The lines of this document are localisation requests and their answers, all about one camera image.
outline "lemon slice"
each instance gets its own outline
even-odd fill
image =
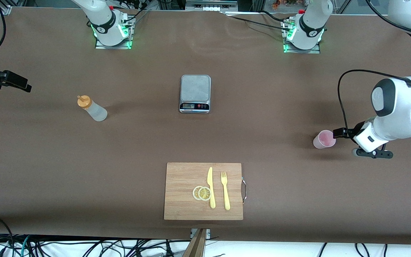
[[[199,189],[199,199],[203,201],[208,201],[210,199],[210,188],[201,187]]]
[[[201,188],[202,188],[202,186],[197,186],[193,189],[193,197],[196,200],[201,200],[201,198],[199,198],[199,189],[201,189]]]

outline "brown table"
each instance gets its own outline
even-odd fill
[[[354,157],[350,140],[311,144],[343,126],[342,72],[411,75],[409,36],[374,16],[332,16],[321,54],[284,54],[276,29],[154,11],[133,49],[95,50],[85,23],[75,9],[7,16],[1,70],[33,86],[0,91],[0,218],[14,233],[188,238],[207,227],[222,240],[411,243],[411,138],[388,144],[392,160]],[[212,78],[210,114],[178,112],[184,74]],[[375,115],[380,79],[344,79],[351,125]],[[80,94],[108,119],[93,121]],[[244,220],[164,221],[167,162],[242,163]]]

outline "teal cable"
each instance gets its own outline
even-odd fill
[[[25,240],[23,241],[23,244],[21,245],[21,252],[20,252],[21,257],[23,257],[23,252],[25,251],[25,246],[26,246],[26,242],[28,241],[28,237],[30,237],[30,235],[25,237]]]

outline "white floor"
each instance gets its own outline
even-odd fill
[[[150,241],[148,245],[153,245],[163,240]],[[134,246],[135,241],[124,241],[125,246]],[[187,242],[172,243],[171,249],[173,252],[185,250]],[[208,241],[205,248],[204,257],[318,257],[323,243],[287,243],[287,242],[245,242],[245,241]],[[44,246],[43,250],[52,257],[81,257],[92,244],[81,245],[58,245],[49,244]],[[366,244],[369,250],[370,257],[383,257],[383,245]],[[101,247],[96,247],[89,255],[90,257],[98,257],[101,252]],[[365,251],[362,247],[359,248],[364,256]],[[157,253],[165,253],[162,249],[146,250],[142,252],[142,256],[154,256]],[[6,251],[4,257],[12,256],[11,251]],[[389,245],[386,254],[387,257],[411,257],[411,245]],[[120,254],[115,251],[107,251],[103,257],[120,257]],[[354,244],[347,243],[328,243],[324,249],[322,257],[360,257],[354,248]]]

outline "knife handle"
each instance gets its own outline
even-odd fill
[[[213,189],[210,189],[210,208],[215,208],[215,196],[213,195]]]
[[[223,186],[223,191],[225,192],[225,210],[230,210],[231,209],[231,205],[229,204],[229,196],[228,196],[228,188],[225,186]]]

